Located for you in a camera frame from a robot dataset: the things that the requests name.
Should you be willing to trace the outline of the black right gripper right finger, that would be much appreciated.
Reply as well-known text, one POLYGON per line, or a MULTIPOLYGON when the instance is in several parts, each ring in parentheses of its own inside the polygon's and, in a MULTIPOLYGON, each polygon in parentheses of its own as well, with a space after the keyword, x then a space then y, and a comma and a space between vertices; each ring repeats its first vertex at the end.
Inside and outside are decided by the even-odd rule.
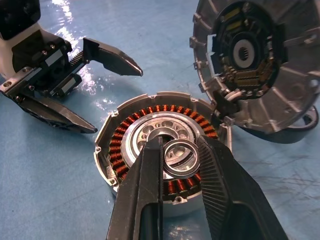
POLYGON ((199 175, 212 240, 289 240, 258 183, 219 140, 197 139, 199 175))

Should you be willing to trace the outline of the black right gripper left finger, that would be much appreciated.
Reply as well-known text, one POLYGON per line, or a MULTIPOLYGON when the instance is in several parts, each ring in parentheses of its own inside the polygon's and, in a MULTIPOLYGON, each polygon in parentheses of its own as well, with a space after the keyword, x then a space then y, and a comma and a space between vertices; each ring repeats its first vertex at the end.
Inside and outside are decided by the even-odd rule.
POLYGON ((163 240, 162 137, 148 141, 121 182, 106 240, 163 240))

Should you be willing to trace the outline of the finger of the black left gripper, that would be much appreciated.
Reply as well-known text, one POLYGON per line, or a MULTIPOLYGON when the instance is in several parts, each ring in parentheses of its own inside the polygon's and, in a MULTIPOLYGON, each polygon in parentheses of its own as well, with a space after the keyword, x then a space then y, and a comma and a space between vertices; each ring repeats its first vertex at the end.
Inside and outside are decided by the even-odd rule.
POLYGON ((101 63, 103 67, 121 76, 143 76, 143 70, 120 49, 93 40, 83 38, 83 56, 86 61, 101 63))
POLYGON ((94 125, 82 117, 47 97, 22 95, 17 105, 32 117, 56 129, 80 134, 94 134, 98 131, 94 125))

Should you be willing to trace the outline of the white round disc object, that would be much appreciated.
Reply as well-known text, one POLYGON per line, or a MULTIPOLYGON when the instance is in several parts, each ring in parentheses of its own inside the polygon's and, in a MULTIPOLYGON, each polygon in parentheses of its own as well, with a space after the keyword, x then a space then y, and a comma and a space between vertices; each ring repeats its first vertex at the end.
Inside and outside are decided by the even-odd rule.
POLYGON ((273 134, 320 96, 320 0, 199 0, 189 39, 219 118, 273 134))

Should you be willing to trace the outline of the motor housing with copper windings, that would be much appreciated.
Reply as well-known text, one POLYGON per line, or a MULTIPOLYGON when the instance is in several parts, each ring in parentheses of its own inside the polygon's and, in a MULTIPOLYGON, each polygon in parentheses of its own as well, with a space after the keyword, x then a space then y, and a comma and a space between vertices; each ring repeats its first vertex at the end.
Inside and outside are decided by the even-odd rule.
MULTIPOLYGON (((219 139, 232 151, 230 124, 214 126, 214 105, 182 92, 162 91, 155 95, 134 97, 110 114, 95 140, 96 167, 117 195, 141 149, 154 137, 163 137, 164 144, 172 140, 188 140, 196 144, 199 135, 219 139)), ((165 160, 176 170, 189 170, 195 162, 187 147, 171 147, 165 160)), ((177 217, 201 208, 200 176, 176 179, 163 172, 163 210, 166 217, 177 217)))

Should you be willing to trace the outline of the blue table cover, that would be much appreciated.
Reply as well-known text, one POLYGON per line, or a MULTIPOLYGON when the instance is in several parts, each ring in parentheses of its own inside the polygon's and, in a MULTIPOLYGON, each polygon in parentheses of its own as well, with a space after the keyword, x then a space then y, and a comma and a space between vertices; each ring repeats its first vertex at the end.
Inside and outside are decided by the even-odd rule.
MULTIPOLYGON (((40 25, 77 54, 88 37, 133 58, 143 76, 97 62, 63 104, 101 128, 123 102, 160 91, 206 100, 189 46, 199 0, 40 0, 40 25)), ((320 240, 320 124, 294 144, 232 129, 235 159, 257 181, 290 240, 320 240)), ((56 129, 0 94, 0 240, 105 240, 114 196, 96 136, 56 129)))

